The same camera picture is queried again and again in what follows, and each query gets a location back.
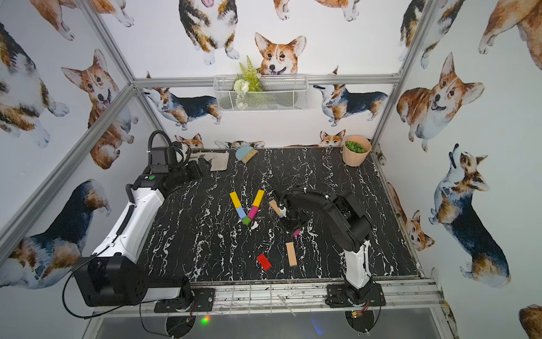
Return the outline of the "long natural wood block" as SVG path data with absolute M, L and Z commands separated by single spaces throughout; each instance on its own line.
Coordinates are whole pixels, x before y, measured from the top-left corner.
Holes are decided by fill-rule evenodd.
M 285 217 L 285 214 L 282 212 L 282 210 L 279 208 L 277 202 L 275 200 L 271 200 L 269 202 L 269 205 L 270 207 L 272 208 L 272 210 L 274 210 L 274 212 L 280 217 L 280 218 L 283 218 Z

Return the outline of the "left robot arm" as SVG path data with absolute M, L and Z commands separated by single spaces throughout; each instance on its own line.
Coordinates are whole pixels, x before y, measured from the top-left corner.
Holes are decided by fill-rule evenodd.
M 165 198 L 181 185 L 210 174 L 211 164 L 198 158 L 185 165 L 147 166 L 125 186 L 128 204 L 90 257 L 81 258 L 73 277 L 89 307 L 135 306 L 173 299 L 184 309 L 194 302 L 189 279 L 153 278 L 138 266 L 141 248 Z

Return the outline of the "small light blue block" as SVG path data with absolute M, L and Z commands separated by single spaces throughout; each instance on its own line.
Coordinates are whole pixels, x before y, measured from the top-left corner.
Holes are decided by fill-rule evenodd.
M 247 217 L 244 209 L 241 206 L 236 208 L 236 212 L 241 220 Z

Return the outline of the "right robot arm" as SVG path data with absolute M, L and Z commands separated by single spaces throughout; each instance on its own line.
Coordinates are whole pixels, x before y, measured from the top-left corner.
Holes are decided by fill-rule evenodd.
M 353 193 L 325 193 L 299 186 L 274 195 L 279 207 L 285 209 L 281 222 L 290 232 L 307 225 L 310 215 L 319 216 L 343 249 L 347 286 L 355 292 L 365 290 L 371 281 L 368 248 L 373 226 Z

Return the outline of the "short yellow block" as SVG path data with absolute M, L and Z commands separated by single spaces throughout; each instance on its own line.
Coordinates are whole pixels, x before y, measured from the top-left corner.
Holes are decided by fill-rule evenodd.
M 241 202 L 240 202 L 236 192 L 232 192 L 230 194 L 230 198 L 231 198 L 232 203 L 234 204 L 235 208 L 240 208 L 241 207 Z

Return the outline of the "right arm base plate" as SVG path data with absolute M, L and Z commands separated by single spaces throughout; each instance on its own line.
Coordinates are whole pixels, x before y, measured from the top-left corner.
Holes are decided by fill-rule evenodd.
M 328 285 L 325 304 L 330 308 L 383 307 L 387 304 L 382 285 L 370 281 L 363 288 L 356 289 L 348 283 Z

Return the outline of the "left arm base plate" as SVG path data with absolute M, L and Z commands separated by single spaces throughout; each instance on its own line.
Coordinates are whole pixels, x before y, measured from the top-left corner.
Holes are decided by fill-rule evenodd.
M 189 293 L 181 291 L 174 299 L 165 299 L 156 302 L 154 312 L 156 314 L 175 312 L 211 312 L 213 310 L 216 289 L 195 288 Z

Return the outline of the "long yellow block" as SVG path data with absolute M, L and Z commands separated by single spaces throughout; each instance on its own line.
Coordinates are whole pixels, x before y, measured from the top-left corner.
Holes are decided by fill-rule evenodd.
M 254 201 L 253 201 L 253 206 L 255 207 L 259 207 L 260 204 L 261 204 L 261 201 L 263 200 L 263 197 L 264 197 L 264 190 L 259 190 Z

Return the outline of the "magenta rectangular block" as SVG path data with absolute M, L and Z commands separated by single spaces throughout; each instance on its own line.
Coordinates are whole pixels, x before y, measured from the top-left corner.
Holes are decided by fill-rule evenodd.
M 258 206 L 252 206 L 251 210 L 248 213 L 248 217 L 253 220 L 258 213 L 259 207 Z

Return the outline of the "red block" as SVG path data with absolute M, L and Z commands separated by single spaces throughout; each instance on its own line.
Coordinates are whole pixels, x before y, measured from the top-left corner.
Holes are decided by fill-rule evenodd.
M 271 262 L 264 254 L 260 254 L 256 259 L 264 271 L 268 271 L 270 268 L 272 268 Z

